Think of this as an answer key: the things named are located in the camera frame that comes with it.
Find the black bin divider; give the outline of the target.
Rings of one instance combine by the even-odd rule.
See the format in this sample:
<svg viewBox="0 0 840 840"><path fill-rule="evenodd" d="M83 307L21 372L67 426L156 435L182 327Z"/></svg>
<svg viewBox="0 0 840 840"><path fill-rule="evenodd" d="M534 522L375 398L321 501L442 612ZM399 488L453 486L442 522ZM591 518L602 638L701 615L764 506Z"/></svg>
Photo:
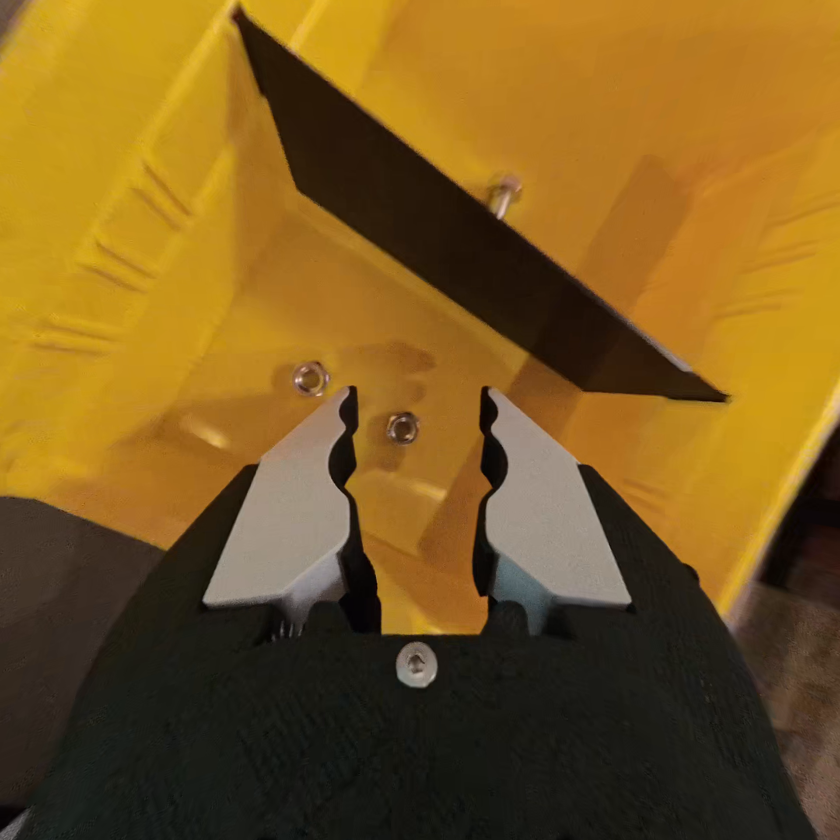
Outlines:
<svg viewBox="0 0 840 840"><path fill-rule="evenodd" d="M584 392L728 400L243 10L234 19L300 194Z"/></svg>

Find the yellow plastic bin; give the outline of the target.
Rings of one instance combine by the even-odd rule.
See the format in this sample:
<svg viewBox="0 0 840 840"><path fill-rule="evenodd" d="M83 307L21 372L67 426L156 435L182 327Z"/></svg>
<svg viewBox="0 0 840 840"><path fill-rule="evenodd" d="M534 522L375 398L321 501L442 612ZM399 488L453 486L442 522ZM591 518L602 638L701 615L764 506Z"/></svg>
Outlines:
<svg viewBox="0 0 840 840"><path fill-rule="evenodd" d="M584 394L300 195L260 27L709 382ZM27 2L2 46L2 489L169 547L360 395L383 624L475 632L480 389L734 616L838 425L838 2ZM415 443L387 418L419 417Z"/></svg>

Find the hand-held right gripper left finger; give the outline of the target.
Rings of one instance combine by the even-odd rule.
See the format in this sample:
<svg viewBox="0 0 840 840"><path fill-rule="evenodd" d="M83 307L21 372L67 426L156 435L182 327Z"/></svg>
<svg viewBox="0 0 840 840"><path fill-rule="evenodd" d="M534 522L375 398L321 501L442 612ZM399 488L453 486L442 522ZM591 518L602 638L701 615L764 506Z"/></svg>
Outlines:
<svg viewBox="0 0 840 840"><path fill-rule="evenodd" d="M210 610L268 606L276 635L301 635L336 602L357 633L382 632L382 603L347 484L357 389L345 386L266 452L203 594Z"/></svg>

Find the silver bolt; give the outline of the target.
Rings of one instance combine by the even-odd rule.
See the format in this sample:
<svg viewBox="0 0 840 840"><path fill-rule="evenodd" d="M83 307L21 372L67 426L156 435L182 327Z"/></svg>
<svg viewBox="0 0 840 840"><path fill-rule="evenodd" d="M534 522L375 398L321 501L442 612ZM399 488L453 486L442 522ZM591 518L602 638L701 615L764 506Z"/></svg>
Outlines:
<svg viewBox="0 0 840 840"><path fill-rule="evenodd" d="M504 220L521 195L522 181L512 173L503 174L489 186L487 209L495 219Z"/></svg>

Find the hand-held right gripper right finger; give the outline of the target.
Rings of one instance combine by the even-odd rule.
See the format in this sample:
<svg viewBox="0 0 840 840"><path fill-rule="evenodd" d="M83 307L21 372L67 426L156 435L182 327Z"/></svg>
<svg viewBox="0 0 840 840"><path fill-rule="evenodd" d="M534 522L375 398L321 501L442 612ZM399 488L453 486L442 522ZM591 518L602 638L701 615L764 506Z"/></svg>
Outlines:
<svg viewBox="0 0 840 840"><path fill-rule="evenodd" d="M519 604L541 635L563 606L632 604L580 462L498 389L479 401L479 502L472 573L478 594Z"/></svg>

